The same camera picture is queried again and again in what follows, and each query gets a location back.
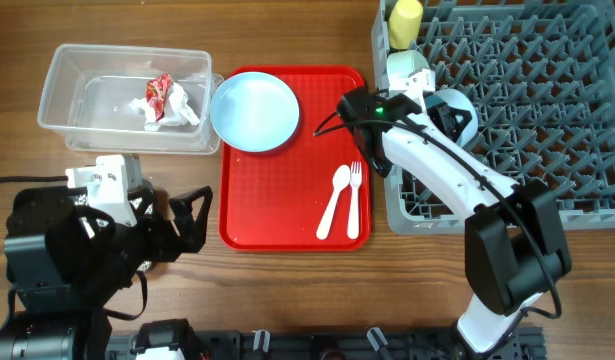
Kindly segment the light blue bowl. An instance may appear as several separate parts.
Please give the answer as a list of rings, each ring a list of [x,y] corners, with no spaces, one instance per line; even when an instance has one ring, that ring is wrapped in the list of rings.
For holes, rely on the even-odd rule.
[[[438,90],[425,97],[433,124],[460,147],[465,147],[478,130],[478,116],[470,99],[456,89]]]

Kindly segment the green bowl with food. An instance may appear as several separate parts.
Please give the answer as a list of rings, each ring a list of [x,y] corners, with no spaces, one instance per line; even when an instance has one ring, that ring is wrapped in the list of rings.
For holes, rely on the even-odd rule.
[[[391,53],[387,57],[386,70],[389,81],[389,94],[403,93],[400,86],[404,84],[412,73],[429,68],[426,57],[416,50],[405,50]]]

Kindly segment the yellow plastic cup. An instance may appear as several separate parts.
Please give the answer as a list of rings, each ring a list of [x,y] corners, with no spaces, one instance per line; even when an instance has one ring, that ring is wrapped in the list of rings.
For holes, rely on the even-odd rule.
[[[390,47],[396,50],[407,49],[418,37],[423,5],[418,0],[398,0],[388,18]]]

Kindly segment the white plastic spoon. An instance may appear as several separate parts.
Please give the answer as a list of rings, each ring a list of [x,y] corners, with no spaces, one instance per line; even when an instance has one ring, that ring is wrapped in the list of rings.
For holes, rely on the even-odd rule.
[[[316,230],[316,237],[319,240],[325,240],[330,232],[333,217],[341,192],[349,185],[351,178],[351,169],[348,165],[341,165],[334,173],[332,178],[333,190]]]

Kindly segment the white napkin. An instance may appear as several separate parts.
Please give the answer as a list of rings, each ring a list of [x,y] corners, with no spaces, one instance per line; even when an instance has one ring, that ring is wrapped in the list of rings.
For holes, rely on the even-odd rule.
[[[144,130],[157,132],[164,127],[179,127],[183,125],[199,125],[200,119],[188,104],[189,96],[178,83],[171,83],[165,108],[164,117],[155,121],[154,113],[149,108],[146,98],[133,99],[129,103],[130,109],[144,118]]]

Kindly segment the light blue plate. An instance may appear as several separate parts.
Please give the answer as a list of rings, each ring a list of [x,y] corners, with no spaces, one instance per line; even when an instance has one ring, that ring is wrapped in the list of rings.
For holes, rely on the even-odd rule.
[[[293,90],[263,72],[243,72],[225,80],[210,104],[214,130],[227,145],[245,152],[276,149],[295,133],[300,107]]]

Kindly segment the red snack wrapper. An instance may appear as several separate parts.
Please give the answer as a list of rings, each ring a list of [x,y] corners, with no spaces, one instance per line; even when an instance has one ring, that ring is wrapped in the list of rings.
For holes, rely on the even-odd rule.
[[[145,98],[149,108],[154,113],[156,122],[164,117],[165,103],[171,83],[171,76],[168,73],[162,74],[147,83]]]

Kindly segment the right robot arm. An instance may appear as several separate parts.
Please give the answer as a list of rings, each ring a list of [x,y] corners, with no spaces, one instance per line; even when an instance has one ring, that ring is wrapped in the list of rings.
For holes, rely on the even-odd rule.
[[[455,358],[489,358],[545,293],[554,310],[539,315],[561,316],[556,283],[572,262],[556,197],[542,181],[520,184],[464,149],[478,128],[466,95],[443,89],[421,100],[386,98],[358,87],[334,113],[371,168],[381,176],[395,167],[409,172],[464,225],[473,297],[453,326]]]

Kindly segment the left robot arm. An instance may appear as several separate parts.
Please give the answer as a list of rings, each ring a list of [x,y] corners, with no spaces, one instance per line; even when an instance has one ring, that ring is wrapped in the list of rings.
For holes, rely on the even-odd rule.
[[[133,315],[106,303],[144,281],[145,261],[174,262],[204,246],[213,191],[205,186],[173,197],[175,215],[140,213],[134,225],[77,205],[66,186],[21,191],[6,226],[8,317],[0,359],[103,359],[111,319]]]

